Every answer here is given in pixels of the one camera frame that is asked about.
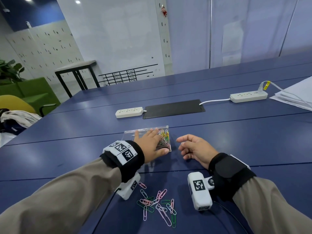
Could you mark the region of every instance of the person's left hand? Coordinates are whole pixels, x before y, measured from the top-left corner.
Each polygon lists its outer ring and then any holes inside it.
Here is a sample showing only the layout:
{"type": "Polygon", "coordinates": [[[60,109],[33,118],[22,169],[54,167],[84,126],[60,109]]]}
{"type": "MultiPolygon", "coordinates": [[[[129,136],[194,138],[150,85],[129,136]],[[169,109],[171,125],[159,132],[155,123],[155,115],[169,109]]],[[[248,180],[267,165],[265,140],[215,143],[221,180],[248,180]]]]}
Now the person's left hand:
{"type": "Polygon", "coordinates": [[[139,138],[138,131],[135,131],[134,142],[136,142],[142,149],[145,157],[145,163],[153,161],[154,159],[169,153],[169,149],[167,148],[162,148],[156,151],[156,146],[162,138],[162,135],[157,133],[157,128],[155,130],[150,129],[145,135],[139,138]]]}

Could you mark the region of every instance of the gray side table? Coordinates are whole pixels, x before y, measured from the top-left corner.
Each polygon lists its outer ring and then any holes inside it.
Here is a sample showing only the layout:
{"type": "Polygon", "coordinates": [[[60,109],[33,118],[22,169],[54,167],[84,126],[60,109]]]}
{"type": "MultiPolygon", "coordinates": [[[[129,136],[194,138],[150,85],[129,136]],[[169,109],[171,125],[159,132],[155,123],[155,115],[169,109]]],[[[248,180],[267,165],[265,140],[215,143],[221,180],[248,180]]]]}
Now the gray side table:
{"type": "Polygon", "coordinates": [[[57,68],[54,72],[57,75],[57,78],[59,79],[60,83],[62,84],[63,88],[65,89],[68,96],[71,98],[72,94],[69,91],[68,87],[66,86],[65,82],[63,81],[61,74],[72,72],[76,78],[76,81],[78,82],[81,90],[87,90],[88,87],[84,82],[84,79],[82,78],[82,75],[80,74],[79,70],[89,69],[92,78],[96,84],[96,86],[99,88],[99,82],[96,78],[96,75],[94,74],[94,71],[92,69],[92,66],[96,65],[96,60],[92,61],[80,61],[76,63],[71,63],[69,65],[63,66],[61,68],[57,68]]]}

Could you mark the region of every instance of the black wristband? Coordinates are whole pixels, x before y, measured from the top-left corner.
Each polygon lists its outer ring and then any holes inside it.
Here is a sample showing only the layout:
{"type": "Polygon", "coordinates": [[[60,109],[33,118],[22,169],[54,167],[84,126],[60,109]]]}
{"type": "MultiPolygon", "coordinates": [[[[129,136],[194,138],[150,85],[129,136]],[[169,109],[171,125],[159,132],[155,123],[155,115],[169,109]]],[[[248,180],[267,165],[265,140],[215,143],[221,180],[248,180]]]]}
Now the black wristband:
{"type": "Polygon", "coordinates": [[[238,189],[256,176],[246,165],[226,153],[216,155],[208,171],[213,176],[216,194],[224,201],[232,200],[238,189]]]}
{"type": "Polygon", "coordinates": [[[122,165],[117,157],[109,151],[105,151],[100,156],[107,166],[111,168],[119,167],[121,173],[121,182],[124,183],[134,177],[136,171],[144,164],[145,161],[145,157],[140,146],[132,140],[127,140],[126,142],[129,143],[138,154],[127,161],[127,163],[124,165],[122,165]]]}

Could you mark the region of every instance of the clear plastic box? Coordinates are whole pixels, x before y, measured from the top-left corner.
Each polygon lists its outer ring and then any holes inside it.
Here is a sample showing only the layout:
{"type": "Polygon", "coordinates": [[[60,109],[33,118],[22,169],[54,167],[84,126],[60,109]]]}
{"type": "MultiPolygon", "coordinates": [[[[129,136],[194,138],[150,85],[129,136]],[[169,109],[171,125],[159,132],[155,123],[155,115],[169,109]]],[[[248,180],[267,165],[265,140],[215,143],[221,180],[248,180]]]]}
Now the clear plastic box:
{"type": "MultiPolygon", "coordinates": [[[[153,129],[158,128],[159,132],[162,133],[163,138],[158,143],[156,150],[167,148],[171,152],[171,145],[170,145],[170,137],[169,137],[169,126],[159,126],[154,127],[153,129]]],[[[146,132],[148,132],[151,128],[145,128],[145,129],[138,129],[138,135],[141,138],[146,132]]],[[[136,130],[127,130],[124,132],[124,135],[122,137],[122,140],[134,140],[135,139],[135,131],[136,130]]]]}

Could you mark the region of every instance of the power outlet socket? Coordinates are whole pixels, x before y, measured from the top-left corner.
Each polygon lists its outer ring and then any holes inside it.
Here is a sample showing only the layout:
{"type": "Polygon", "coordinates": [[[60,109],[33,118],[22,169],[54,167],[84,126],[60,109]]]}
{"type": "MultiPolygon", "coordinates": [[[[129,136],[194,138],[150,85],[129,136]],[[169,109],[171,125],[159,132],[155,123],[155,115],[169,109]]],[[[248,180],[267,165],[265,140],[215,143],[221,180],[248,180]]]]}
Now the power outlet socket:
{"type": "Polygon", "coordinates": [[[268,97],[268,93],[265,91],[250,91],[239,94],[231,94],[230,99],[234,103],[242,103],[242,102],[250,102],[256,100],[266,99],[268,97]]]}
{"type": "Polygon", "coordinates": [[[136,116],[141,116],[142,114],[143,114],[142,107],[121,109],[115,113],[116,118],[136,117],[136,116]]]}

